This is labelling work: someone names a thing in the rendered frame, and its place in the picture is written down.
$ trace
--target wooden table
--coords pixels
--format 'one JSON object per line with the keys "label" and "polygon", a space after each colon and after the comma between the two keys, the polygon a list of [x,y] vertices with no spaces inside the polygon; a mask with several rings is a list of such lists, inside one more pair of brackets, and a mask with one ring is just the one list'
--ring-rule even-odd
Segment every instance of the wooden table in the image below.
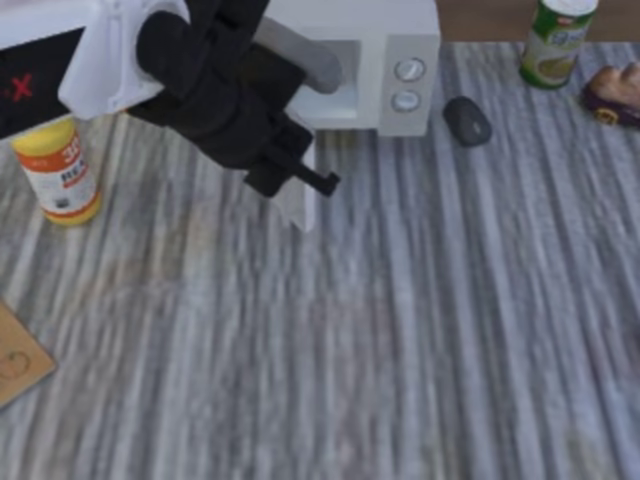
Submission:
{"label": "wooden table", "polygon": [[[446,41],[523,41],[536,0],[436,0]],[[639,42],[640,2],[601,0],[589,40]]]}

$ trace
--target green can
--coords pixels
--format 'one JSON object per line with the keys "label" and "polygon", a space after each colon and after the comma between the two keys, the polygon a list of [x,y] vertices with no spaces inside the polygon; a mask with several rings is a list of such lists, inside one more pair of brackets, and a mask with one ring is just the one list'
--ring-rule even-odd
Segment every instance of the green can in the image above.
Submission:
{"label": "green can", "polygon": [[538,0],[520,75],[539,88],[566,85],[597,8],[598,0]]}

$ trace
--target white lid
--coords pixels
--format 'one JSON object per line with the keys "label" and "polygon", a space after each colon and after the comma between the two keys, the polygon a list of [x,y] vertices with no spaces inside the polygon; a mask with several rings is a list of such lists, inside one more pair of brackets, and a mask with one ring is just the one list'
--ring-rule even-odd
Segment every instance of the white lid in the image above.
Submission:
{"label": "white lid", "polygon": [[554,12],[568,17],[579,17],[592,13],[598,8],[598,0],[543,0]]}

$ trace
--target robotic arm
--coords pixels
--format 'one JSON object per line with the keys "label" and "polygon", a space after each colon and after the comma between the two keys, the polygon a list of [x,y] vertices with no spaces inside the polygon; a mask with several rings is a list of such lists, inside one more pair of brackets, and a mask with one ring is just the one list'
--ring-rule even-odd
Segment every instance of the robotic arm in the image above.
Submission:
{"label": "robotic arm", "polygon": [[286,110],[303,84],[334,92],[340,64],[264,18],[268,3],[0,0],[0,138],[126,109],[268,198],[294,177],[330,196],[338,177],[304,164],[313,133]]}

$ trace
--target can lid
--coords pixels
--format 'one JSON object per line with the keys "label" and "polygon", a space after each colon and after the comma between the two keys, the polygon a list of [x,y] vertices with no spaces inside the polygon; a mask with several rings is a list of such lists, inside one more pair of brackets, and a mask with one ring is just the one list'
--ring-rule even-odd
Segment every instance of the can lid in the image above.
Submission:
{"label": "can lid", "polygon": [[598,0],[542,0],[551,10],[568,17],[580,17],[595,12]]}
{"label": "can lid", "polygon": [[13,149],[27,157],[46,157],[65,148],[75,133],[71,118],[34,130],[11,141]]}

